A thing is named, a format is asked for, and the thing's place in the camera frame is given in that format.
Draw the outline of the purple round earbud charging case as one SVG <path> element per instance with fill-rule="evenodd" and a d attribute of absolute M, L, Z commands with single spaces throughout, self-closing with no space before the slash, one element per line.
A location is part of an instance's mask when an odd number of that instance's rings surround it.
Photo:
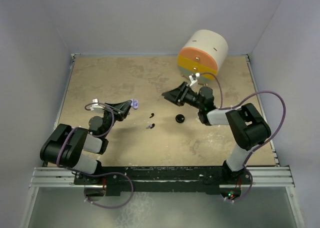
<path fill-rule="evenodd" d="M 136 100 L 136 99 L 131 99 L 131 107 L 132 107 L 134 110 L 137 110 L 138 107 L 139 107 L 139 102 L 138 102 L 138 100 Z"/>

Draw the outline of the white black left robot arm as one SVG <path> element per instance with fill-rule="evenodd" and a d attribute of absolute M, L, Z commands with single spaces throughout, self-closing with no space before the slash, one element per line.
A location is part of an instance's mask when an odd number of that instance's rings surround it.
<path fill-rule="evenodd" d="M 115 104 L 101 103 L 94 99 L 84 109 L 101 111 L 103 115 L 91 117 L 87 129 L 60 123 L 42 146 L 40 159 L 56 164 L 57 167 L 85 173 L 85 178 L 91 184 L 98 184 L 103 179 L 100 164 L 83 154 L 83 151 L 102 155 L 109 143 L 107 135 L 115 122 L 123 121 L 130 109 L 137 109 L 138 106 L 139 102 L 134 99 Z"/>

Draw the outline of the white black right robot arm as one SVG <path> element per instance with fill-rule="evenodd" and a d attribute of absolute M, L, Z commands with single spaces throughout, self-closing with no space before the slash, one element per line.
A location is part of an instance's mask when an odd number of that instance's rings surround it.
<path fill-rule="evenodd" d="M 235 140 L 231 155 L 224 162 L 223 180 L 235 183 L 244 169 L 250 151 L 271 136 L 271 129 L 256 107 L 247 103 L 237 108 L 220 110 L 214 104 L 213 90 L 203 86 L 198 92 L 183 82 L 179 87 L 162 93 L 165 100 L 177 105 L 188 104 L 198 109 L 198 118 L 207 126 L 228 125 Z"/>

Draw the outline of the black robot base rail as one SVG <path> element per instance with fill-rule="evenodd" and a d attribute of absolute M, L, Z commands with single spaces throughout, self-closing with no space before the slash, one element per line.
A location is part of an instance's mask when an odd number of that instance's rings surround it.
<path fill-rule="evenodd" d="M 99 188 L 106 196 L 131 191 L 217 195 L 226 188 L 238 193 L 241 186 L 251 183 L 251 176 L 244 169 L 230 172 L 224 165 L 103 167 L 91 176 L 77 172 L 74 183 L 85 188 Z"/>

